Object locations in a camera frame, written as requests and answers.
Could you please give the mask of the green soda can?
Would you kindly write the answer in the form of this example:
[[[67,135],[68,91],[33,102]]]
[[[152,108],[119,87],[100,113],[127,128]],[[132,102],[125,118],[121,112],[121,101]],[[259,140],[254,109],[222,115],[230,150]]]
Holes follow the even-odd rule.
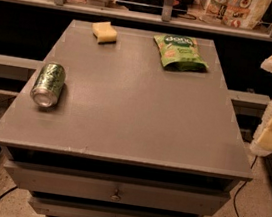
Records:
[[[65,69],[57,63],[47,63],[40,70],[33,85],[30,95],[32,100],[43,108],[52,107],[57,104],[64,81],[66,79]]]

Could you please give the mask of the printed paper shopping bag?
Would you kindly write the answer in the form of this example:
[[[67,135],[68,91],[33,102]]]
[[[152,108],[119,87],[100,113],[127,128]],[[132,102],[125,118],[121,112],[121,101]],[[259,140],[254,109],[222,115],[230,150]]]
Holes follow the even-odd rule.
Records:
[[[272,0],[207,0],[202,21],[228,27],[253,29]]]

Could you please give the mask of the green snack bag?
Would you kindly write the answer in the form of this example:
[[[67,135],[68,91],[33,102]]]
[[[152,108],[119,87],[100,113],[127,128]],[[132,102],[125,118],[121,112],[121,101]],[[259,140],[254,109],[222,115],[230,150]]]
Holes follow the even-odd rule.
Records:
[[[202,59],[195,38],[177,35],[155,35],[163,67],[175,66],[179,71],[206,70],[208,64]]]

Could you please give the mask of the grey drawer cabinet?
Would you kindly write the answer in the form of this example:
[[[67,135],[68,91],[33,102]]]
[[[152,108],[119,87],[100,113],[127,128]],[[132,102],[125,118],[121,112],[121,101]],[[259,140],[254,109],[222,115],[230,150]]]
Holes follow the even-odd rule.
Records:
[[[215,45],[206,72],[162,67],[153,33],[98,44],[69,24],[47,56],[65,68],[58,104],[23,89],[0,120],[16,186],[44,217],[205,217],[252,177]]]

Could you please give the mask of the yellow sponge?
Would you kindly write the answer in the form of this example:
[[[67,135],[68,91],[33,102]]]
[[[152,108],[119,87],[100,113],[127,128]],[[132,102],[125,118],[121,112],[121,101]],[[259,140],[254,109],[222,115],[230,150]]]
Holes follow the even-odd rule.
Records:
[[[93,34],[96,36],[97,43],[115,42],[117,39],[117,31],[110,22],[96,22],[92,24]]]

